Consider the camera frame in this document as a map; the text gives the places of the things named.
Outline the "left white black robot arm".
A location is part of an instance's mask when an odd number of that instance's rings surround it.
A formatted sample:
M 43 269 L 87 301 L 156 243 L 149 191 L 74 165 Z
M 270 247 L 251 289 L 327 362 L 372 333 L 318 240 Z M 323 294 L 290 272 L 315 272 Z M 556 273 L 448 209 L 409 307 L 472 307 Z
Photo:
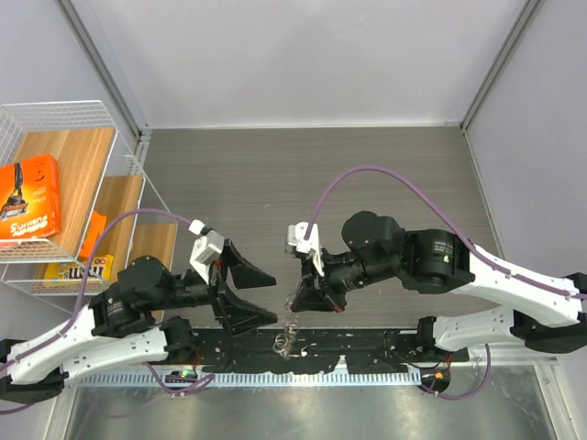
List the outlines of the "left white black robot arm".
M 32 340 L 3 340 L 2 400 L 28 407 L 99 371 L 199 360 L 201 344 L 190 322 L 175 316 L 160 324 L 156 311 L 209 306 L 227 336 L 276 323 L 275 313 L 233 292 L 270 287 L 276 279 L 242 257 L 231 240 L 199 237 L 190 265 L 174 275 L 153 256 L 137 258 L 72 322 Z

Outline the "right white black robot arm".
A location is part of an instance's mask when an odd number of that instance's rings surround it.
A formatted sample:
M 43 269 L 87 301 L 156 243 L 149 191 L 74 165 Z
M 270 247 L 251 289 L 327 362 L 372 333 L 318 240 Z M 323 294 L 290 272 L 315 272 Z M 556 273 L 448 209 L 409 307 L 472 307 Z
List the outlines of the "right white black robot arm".
M 464 243 L 449 231 L 405 230 L 392 217 L 370 211 L 349 218 L 341 236 L 347 251 L 331 254 L 320 245 L 317 225 L 289 225 L 286 248 L 302 266 L 293 312 L 341 313 L 348 292 L 397 279 L 408 291 L 468 295 L 496 305 L 463 316 L 420 319 L 415 351 L 424 360 L 491 343 L 521 342 L 549 354 L 586 346 L 581 299 L 586 277 L 581 273 L 541 275 Z

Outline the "metal disc with key rings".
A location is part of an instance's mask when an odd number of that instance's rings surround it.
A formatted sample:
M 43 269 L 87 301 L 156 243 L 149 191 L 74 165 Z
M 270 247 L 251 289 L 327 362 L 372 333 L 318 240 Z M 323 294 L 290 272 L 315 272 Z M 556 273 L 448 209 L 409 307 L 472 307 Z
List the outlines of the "metal disc with key rings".
M 298 316 L 293 311 L 294 296 L 294 293 L 290 294 L 285 302 L 284 326 L 282 331 L 275 337 L 272 347 L 273 351 L 285 360 L 290 358 L 298 332 Z

